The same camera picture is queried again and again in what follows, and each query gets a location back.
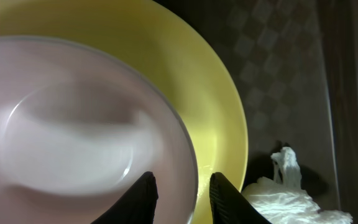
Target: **yellow bowl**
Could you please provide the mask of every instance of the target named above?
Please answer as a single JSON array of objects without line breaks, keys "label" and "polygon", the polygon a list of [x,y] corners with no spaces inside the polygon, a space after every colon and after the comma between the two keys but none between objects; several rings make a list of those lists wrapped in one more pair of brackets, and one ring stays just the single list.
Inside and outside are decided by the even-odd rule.
[{"label": "yellow bowl", "polygon": [[229,73],[188,24],[151,0],[0,0],[0,35],[59,37],[103,50],[154,83],[179,112],[199,173],[193,223],[212,223],[209,178],[238,189],[247,164],[247,128]]}]

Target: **checkered surface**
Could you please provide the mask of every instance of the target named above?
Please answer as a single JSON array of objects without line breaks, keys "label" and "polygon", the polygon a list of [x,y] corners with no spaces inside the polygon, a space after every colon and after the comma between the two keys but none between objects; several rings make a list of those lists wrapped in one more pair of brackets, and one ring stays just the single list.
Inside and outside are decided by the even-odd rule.
[{"label": "checkered surface", "polygon": [[184,0],[176,13],[213,47],[236,84],[249,161],[270,154],[277,140],[288,142],[298,162],[329,185],[315,200],[334,209],[336,175],[315,5],[316,0]]}]

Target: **bowl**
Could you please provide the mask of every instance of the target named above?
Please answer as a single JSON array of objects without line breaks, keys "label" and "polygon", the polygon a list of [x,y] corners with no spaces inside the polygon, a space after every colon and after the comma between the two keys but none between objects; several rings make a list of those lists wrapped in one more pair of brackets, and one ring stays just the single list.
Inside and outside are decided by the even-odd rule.
[{"label": "bowl", "polygon": [[155,223],[189,222],[195,152],[139,72],[74,42],[0,37],[0,223],[90,223],[148,170]]}]

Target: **white plastic bag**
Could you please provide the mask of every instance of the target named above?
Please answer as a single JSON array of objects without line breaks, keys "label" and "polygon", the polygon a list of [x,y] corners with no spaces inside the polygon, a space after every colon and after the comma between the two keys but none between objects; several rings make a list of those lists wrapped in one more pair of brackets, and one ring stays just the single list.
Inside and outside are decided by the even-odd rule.
[{"label": "white plastic bag", "polygon": [[320,211],[317,203],[301,189],[301,172],[296,162],[295,152],[283,147],[281,152],[271,156],[274,163],[273,180],[258,179],[243,191],[248,202],[273,224],[292,223],[352,223],[349,213],[340,211]]}]

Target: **dish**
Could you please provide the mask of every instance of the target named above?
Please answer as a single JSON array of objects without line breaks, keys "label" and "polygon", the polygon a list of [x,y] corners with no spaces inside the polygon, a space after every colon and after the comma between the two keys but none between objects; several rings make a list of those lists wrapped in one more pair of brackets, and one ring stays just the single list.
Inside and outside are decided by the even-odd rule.
[{"label": "dish", "polygon": [[195,153],[158,90],[96,49],[0,38],[0,223],[91,223],[146,171],[154,222],[188,222]]},{"label": "dish", "polygon": [[172,12],[148,0],[0,0],[0,35],[23,34],[102,50],[145,75],[168,98],[195,147],[194,223],[212,223],[208,185],[213,172],[241,189],[248,152],[241,100],[213,49]]}]

